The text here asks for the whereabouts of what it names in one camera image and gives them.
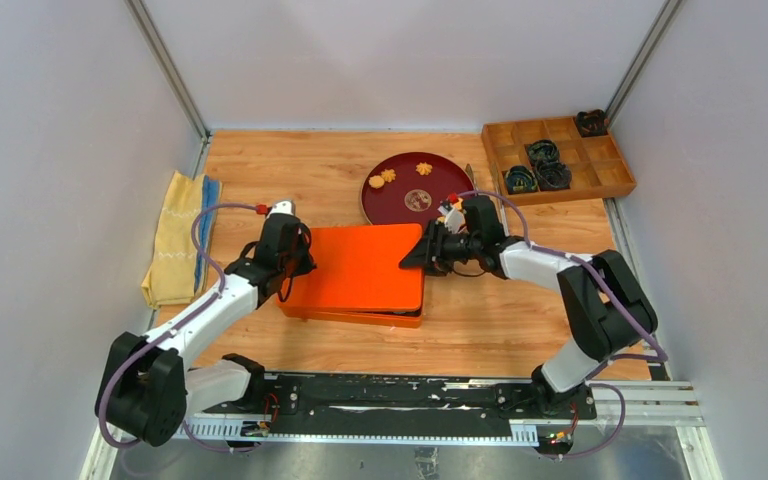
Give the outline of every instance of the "gray wall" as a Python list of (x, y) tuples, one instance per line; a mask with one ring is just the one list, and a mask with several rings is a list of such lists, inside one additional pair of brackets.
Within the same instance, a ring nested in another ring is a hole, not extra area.
[(212, 127), (476, 129), (604, 107), (662, 0), (148, 0)]
[(614, 131), (673, 368), (725, 478), (768, 478), (768, 2), (686, 2)]
[(121, 1), (0, 2), (0, 479), (77, 477), (197, 141)]

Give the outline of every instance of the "wooden organizer box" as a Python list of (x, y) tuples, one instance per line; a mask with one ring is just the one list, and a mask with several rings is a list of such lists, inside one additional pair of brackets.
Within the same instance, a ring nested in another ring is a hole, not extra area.
[[(525, 165), (533, 172), (525, 147), (544, 138), (558, 145), (561, 161), (572, 173), (570, 188), (508, 194), (505, 173), (515, 165)], [(490, 173), (497, 177), (502, 194), (516, 205), (621, 197), (637, 185), (613, 135), (582, 138), (574, 117), (488, 123), (481, 131), (481, 140)]]

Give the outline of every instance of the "round red tray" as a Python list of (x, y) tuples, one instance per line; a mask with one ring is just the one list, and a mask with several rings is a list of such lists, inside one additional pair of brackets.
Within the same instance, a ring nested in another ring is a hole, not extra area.
[[(416, 171), (423, 162), (432, 167), (428, 175)], [(370, 187), (369, 177), (387, 169), (395, 170), (396, 179), (381, 188)], [(466, 172), (451, 160), (433, 153), (402, 153), (369, 172), (360, 190), (360, 204), (369, 223), (419, 223), (425, 227), (428, 220), (440, 216), (437, 207), (449, 194), (473, 189)]]

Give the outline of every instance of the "yellow cloth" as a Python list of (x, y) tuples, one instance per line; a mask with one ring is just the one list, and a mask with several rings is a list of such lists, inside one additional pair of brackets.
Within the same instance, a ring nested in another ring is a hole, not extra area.
[(166, 191), (154, 235), (154, 257), (142, 283), (151, 308), (192, 302), (196, 247), (190, 240), (193, 220), (201, 212), (204, 175), (192, 180), (175, 172)]

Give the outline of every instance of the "wooden table surface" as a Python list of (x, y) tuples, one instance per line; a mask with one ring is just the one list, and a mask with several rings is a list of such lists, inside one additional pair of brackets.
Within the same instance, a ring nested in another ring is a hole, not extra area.
[[(222, 181), (223, 202), (292, 198), (308, 226), (361, 225), (361, 182), (381, 160), (410, 151), (471, 164), (476, 183), (492, 190), (477, 134), (220, 131), (205, 173)], [(600, 200), (523, 211), (538, 243), (581, 253), (613, 247)], [(508, 212), (512, 231), (521, 233), (516, 218)], [(259, 237), (262, 223), (263, 217), (249, 211), (220, 211), (211, 255), (223, 266), (235, 260)], [(211, 271), (208, 280), (213, 284), (216, 274)], [(271, 370), (530, 376), (570, 338), (560, 296), (524, 282), (491, 275), (429, 277), (424, 305), (422, 327), (406, 329), (286, 318), (269, 301), (229, 328), (196, 364), (238, 353)], [(163, 307), (158, 322), (182, 309)], [(644, 380), (649, 373), (644, 362), (622, 361), (601, 378)]]

